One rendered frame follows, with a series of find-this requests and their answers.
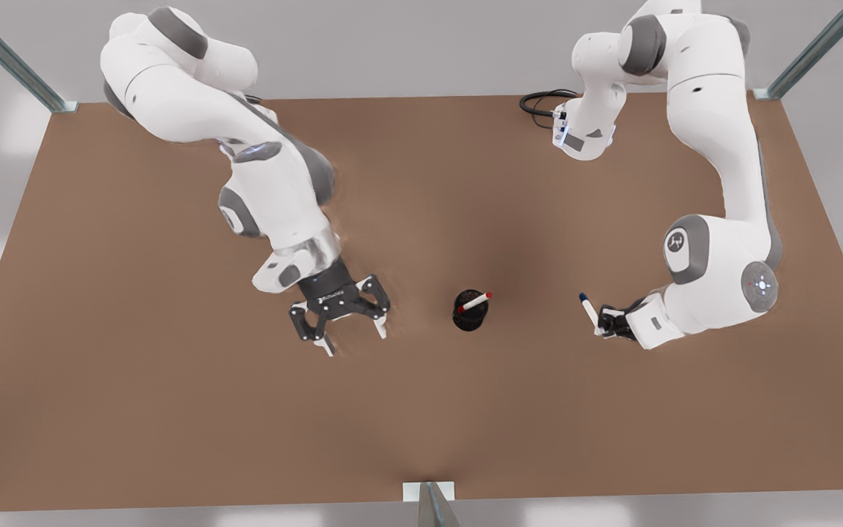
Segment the white pen with blue cap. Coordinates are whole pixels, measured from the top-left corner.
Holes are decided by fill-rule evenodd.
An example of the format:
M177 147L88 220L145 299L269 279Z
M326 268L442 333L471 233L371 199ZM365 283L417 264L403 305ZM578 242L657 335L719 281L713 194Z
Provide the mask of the white pen with blue cap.
M588 314L592 326L594 326L594 334L596 334L596 336L602 336L603 330L599 326L598 310L596 310L596 308L592 305L590 299L588 298L588 296L586 296L585 293L582 292L581 294L579 294L579 298L581 300L583 308L585 308L585 312Z

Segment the black mesh pen holder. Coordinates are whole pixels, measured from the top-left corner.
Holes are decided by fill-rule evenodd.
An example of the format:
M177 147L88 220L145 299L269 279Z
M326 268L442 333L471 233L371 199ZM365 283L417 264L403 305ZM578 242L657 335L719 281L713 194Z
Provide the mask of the black mesh pen holder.
M478 307L471 308L471 310L465 311L465 313L456 313L456 310L460 306L460 304L468 301L471 298L479 296L479 294L485 293L474 289L466 289L464 291L461 291L461 293L459 293L458 296L455 297L454 310L452 310L452 320L454 321L454 325L462 331L472 332L477 330L479 327L481 327L483 320L488 314L489 300L483 304L479 304Z

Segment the silver frame post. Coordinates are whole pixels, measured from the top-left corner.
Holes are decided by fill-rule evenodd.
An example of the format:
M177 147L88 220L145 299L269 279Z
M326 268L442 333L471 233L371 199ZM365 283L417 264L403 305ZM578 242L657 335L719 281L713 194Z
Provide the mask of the silver frame post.
M830 50L843 39L843 8L833 17L789 66L766 88L753 91L756 100L782 100Z
M417 501L417 527L460 527L458 517L452 510L455 500L455 483L404 482L402 500Z
M11 47L0 38L0 66L25 90L33 94L51 113L74 113L79 107L77 101L64 100L28 66Z

